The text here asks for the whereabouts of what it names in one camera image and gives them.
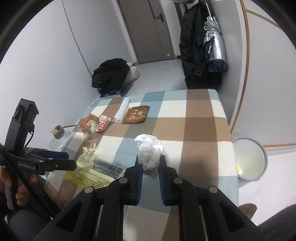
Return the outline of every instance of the black clothing pile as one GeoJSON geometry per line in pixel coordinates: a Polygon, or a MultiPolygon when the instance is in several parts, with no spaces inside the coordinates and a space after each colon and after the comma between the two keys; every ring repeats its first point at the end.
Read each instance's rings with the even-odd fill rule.
{"type": "Polygon", "coordinates": [[[217,90],[221,83],[221,73],[209,72],[204,57],[204,25],[208,15],[207,7],[202,2],[186,10],[183,15],[179,48],[188,89],[217,90]]]}
{"type": "Polygon", "coordinates": [[[97,68],[92,76],[92,87],[98,88],[101,96],[119,91],[130,71],[122,58],[109,59],[97,68]]]}

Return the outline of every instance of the human hand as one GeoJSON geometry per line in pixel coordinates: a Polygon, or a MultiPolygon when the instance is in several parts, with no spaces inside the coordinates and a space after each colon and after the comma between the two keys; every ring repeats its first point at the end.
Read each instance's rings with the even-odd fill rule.
{"type": "MultiPolygon", "coordinates": [[[[38,182],[35,175],[30,175],[28,181],[31,183],[38,182]]],[[[0,185],[1,184],[6,184],[9,187],[12,186],[12,181],[8,175],[8,171],[4,167],[0,166],[0,185]]],[[[18,193],[15,195],[15,198],[17,199],[17,205],[20,207],[26,205],[29,201],[30,192],[27,190],[24,184],[22,184],[17,191],[18,193]]]]}

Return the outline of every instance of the plaid tablecloth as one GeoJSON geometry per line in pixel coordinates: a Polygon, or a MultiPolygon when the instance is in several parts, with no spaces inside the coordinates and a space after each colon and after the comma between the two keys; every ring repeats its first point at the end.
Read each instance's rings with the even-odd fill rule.
{"type": "MultiPolygon", "coordinates": [[[[129,106],[148,105],[143,123],[115,123],[123,100],[97,99],[84,113],[112,118],[107,130],[95,141],[100,158],[133,166],[139,152],[134,138],[145,133],[156,136],[164,146],[167,165],[194,186],[218,186],[238,205],[238,179],[229,126],[215,90],[164,91],[129,96],[129,106]]],[[[63,147],[71,159],[83,153],[85,140],[77,126],[63,147]]],[[[63,180],[65,171],[50,173],[46,192],[63,208],[81,189],[63,180]]],[[[125,207],[124,240],[178,240],[178,210],[161,201],[159,179],[143,176],[138,206],[125,207]]]]}

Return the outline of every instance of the silver screw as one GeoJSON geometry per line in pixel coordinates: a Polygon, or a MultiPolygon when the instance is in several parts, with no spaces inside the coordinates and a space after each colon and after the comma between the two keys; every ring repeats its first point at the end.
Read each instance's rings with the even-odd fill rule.
{"type": "Polygon", "coordinates": [[[122,178],[119,179],[119,182],[120,183],[127,183],[128,179],[126,177],[122,177],[122,178]]]}
{"type": "Polygon", "coordinates": [[[85,193],[91,193],[93,190],[94,190],[93,187],[88,186],[88,187],[86,187],[86,188],[84,189],[84,192],[85,192],[85,193]]]}
{"type": "Polygon", "coordinates": [[[211,193],[216,193],[216,192],[218,192],[218,188],[216,188],[215,186],[211,186],[211,187],[209,187],[209,191],[211,193]]]}
{"type": "Polygon", "coordinates": [[[175,182],[175,183],[177,183],[177,184],[180,184],[180,183],[182,183],[182,182],[183,182],[183,179],[182,179],[182,178],[179,178],[179,177],[177,177],[177,178],[175,178],[175,179],[174,179],[174,182],[175,182]]]}

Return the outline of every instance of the white tube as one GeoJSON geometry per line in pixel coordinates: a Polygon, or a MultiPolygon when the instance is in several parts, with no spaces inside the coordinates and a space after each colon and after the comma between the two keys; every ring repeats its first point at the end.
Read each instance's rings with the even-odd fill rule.
{"type": "Polygon", "coordinates": [[[120,108],[119,108],[119,110],[117,112],[117,116],[116,116],[116,120],[115,120],[116,123],[120,123],[120,122],[123,121],[124,115],[126,114],[126,109],[127,109],[128,104],[129,104],[130,101],[131,100],[128,97],[125,97],[123,99],[123,101],[121,103],[121,106],[120,106],[120,108]]]}

